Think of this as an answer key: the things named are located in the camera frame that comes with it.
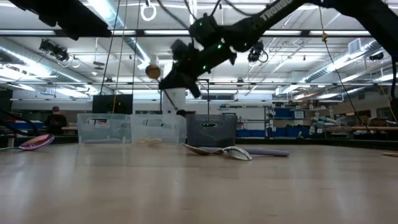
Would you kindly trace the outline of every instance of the person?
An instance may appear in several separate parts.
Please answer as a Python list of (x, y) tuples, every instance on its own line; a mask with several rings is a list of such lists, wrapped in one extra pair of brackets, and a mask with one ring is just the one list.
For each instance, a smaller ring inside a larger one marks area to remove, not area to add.
[(56, 135), (63, 134), (62, 128), (66, 127), (67, 124), (67, 118), (60, 114), (60, 108), (58, 106), (52, 108), (52, 114), (48, 115), (47, 119), (44, 121), (47, 132)]

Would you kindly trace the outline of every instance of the clear plastic bin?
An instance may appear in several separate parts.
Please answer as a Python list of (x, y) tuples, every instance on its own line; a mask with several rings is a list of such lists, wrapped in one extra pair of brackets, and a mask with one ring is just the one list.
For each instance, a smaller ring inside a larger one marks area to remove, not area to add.
[(172, 114), (131, 115), (132, 142), (161, 139), (172, 144), (185, 143), (187, 122), (185, 118)]
[(130, 115), (78, 114), (79, 144), (131, 142)]

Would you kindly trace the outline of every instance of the cable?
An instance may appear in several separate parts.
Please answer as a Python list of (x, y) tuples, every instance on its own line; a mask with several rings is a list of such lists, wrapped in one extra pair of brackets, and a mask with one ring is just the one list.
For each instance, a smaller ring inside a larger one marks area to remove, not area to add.
[(354, 114), (355, 114), (356, 118), (357, 118), (357, 119), (359, 120), (359, 122), (366, 128), (366, 130), (367, 130), (368, 132), (370, 132), (368, 126), (367, 126), (367, 125), (365, 124), (365, 122), (363, 122), (363, 121), (361, 120), (361, 118), (359, 117), (358, 112), (356, 111), (356, 108), (355, 108), (355, 106), (354, 106), (354, 104), (353, 104), (353, 102), (352, 102), (352, 100), (351, 100), (351, 97), (349, 96), (349, 93), (348, 93), (346, 87), (344, 86), (344, 83), (343, 83), (343, 81), (342, 81), (342, 79), (341, 79), (341, 75), (340, 75), (340, 73), (338, 72), (338, 70), (337, 70), (337, 68), (336, 68), (336, 66), (335, 66), (335, 62), (334, 62), (334, 60), (333, 60), (333, 57), (332, 57), (331, 54), (330, 54), (329, 47), (328, 47), (328, 44), (327, 44), (328, 34), (325, 33), (325, 30), (324, 30), (324, 28), (323, 28), (322, 11), (321, 11), (321, 8), (320, 8), (320, 7), (318, 7), (318, 8), (319, 8), (320, 20), (321, 20), (321, 27), (322, 27), (322, 42), (325, 43), (325, 47), (326, 47), (326, 50), (328, 51), (328, 55), (329, 55), (329, 57), (330, 57), (330, 60), (331, 60), (333, 66), (334, 66), (334, 68), (335, 68), (335, 71), (336, 71), (336, 73), (337, 73), (337, 75), (338, 75), (338, 78), (339, 78), (339, 80), (340, 80), (341, 86), (344, 88), (344, 91), (345, 91), (346, 94), (347, 94), (348, 101), (349, 101), (349, 103), (351, 104), (351, 106), (352, 106), (353, 109), (354, 109)]
[[(127, 7), (125, 7), (125, 11), (124, 11), (124, 21), (126, 21), (127, 18)], [(124, 37), (124, 32), (126, 31), (126, 24), (124, 24), (123, 27), (123, 33), (122, 33), (122, 40)], [(118, 85), (119, 85), (119, 75), (120, 75), (120, 65), (122, 63), (122, 54), (123, 54), (123, 45), (124, 45), (124, 41), (122, 41), (122, 44), (120, 46), (120, 56), (119, 56), (119, 65), (118, 65), (118, 75), (116, 76), (116, 87), (115, 87), (115, 93), (113, 96), (113, 107), (112, 107), (112, 114), (114, 114), (114, 109), (116, 107), (116, 95), (118, 92)]]
[(185, 6), (188, 9), (189, 14), (191, 14), (191, 16), (193, 17), (194, 20), (198, 20), (197, 17), (193, 14), (193, 12), (191, 11), (190, 7), (189, 7), (189, 3), (188, 0), (184, 0)]
[[(114, 20), (114, 24), (113, 24), (113, 34), (116, 31), (116, 24), (118, 23), (118, 16), (119, 16), (119, 10), (120, 10), (120, 2), (121, 0), (119, 0), (118, 2), (118, 9), (116, 10), (116, 15), (115, 15), (115, 20)], [(111, 56), (111, 49), (112, 49), (112, 44), (113, 44), (113, 35), (111, 38), (111, 43), (109, 45), (109, 50), (108, 50), (108, 56), (106, 57), (106, 64), (105, 64), (105, 69), (104, 69), (104, 76), (102, 77), (102, 84), (101, 84), (101, 90), (99, 91), (99, 95), (102, 95), (102, 89), (104, 88), (104, 83), (105, 83), (105, 76), (106, 76), (106, 71), (108, 69), (108, 62), (109, 62), (109, 57)]]
[(383, 96), (384, 96), (384, 97), (386, 98), (386, 100), (387, 100), (388, 107), (390, 107), (390, 111), (391, 111), (392, 117), (394, 118), (395, 122), (398, 124), (398, 120), (397, 120), (397, 118), (396, 118), (396, 116), (395, 116), (395, 114), (394, 114), (394, 112), (393, 112), (393, 110), (392, 110), (392, 107), (391, 107), (390, 99), (389, 99), (388, 96), (386, 95), (386, 92), (384, 92), (384, 89), (383, 89), (382, 86), (380, 86), (380, 89), (381, 89), (381, 91), (383, 92)]
[[(138, 29), (139, 25), (139, 16), (140, 16), (140, 10), (138, 10), (138, 15), (137, 15), (137, 23), (136, 23), (136, 29)], [(137, 45), (138, 45), (138, 37), (136, 37), (136, 43), (134, 44), (134, 58), (133, 58), (133, 63), (132, 63), (132, 85), (131, 85), (131, 95), (132, 95), (132, 103), (131, 103), (131, 111), (134, 113), (134, 80), (136, 77), (136, 52), (137, 52)]]
[(396, 99), (397, 66), (398, 66), (398, 62), (396, 62), (394, 59), (392, 59), (391, 100)]
[(173, 18), (175, 21), (177, 21), (179, 24), (181, 24), (181, 26), (183, 26), (184, 28), (186, 28), (187, 30), (189, 29), (189, 27), (180, 19), (178, 18), (175, 14), (173, 14), (172, 12), (170, 12), (162, 3), (161, 0), (157, 0), (157, 2), (159, 2), (159, 6), (171, 17)]
[(221, 2), (221, 0), (218, 0), (218, 1), (217, 1), (217, 3), (216, 3), (216, 5), (214, 6), (214, 8), (213, 8), (213, 10), (212, 10), (212, 12), (211, 12), (211, 14), (210, 14), (210, 16), (213, 16), (213, 15), (214, 15), (214, 13), (215, 13), (216, 10), (217, 10), (217, 6), (220, 4), (220, 2)]
[(238, 9), (236, 6), (234, 6), (234, 4), (232, 4), (229, 0), (224, 0), (224, 2), (226, 2), (227, 5), (231, 6), (236, 12), (238, 12), (238, 13), (240, 13), (240, 14), (242, 14), (242, 15), (245, 15), (245, 16), (254, 16), (254, 15), (257, 14), (257, 13), (255, 13), (255, 14), (250, 14), (250, 13), (244, 12), (244, 11)]

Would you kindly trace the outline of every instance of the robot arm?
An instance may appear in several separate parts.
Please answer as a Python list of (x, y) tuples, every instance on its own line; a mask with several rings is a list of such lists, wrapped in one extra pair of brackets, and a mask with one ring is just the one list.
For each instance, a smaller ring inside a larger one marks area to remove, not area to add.
[(194, 97), (200, 92), (197, 77), (229, 60), (232, 64), (236, 52), (249, 50), (273, 25), (305, 3), (334, 8), (340, 13), (357, 19), (391, 55), (398, 60), (398, 16), (381, 0), (276, 0), (263, 11), (231, 26), (217, 25), (214, 17), (204, 15), (193, 23), (189, 32), (204, 49), (199, 51), (192, 44), (176, 41), (172, 46), (174, 60), (172, 71), (159, 83), (161, 90), (188, 88)]

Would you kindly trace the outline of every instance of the table surface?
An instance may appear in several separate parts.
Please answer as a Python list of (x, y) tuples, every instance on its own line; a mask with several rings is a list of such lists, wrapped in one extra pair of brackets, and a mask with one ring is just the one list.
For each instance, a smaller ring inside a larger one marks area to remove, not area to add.
[(398, 158), (331, 146), (289, 158), (198, 156), (181, 146), (0, 152), (2, 224), (397, 223)]

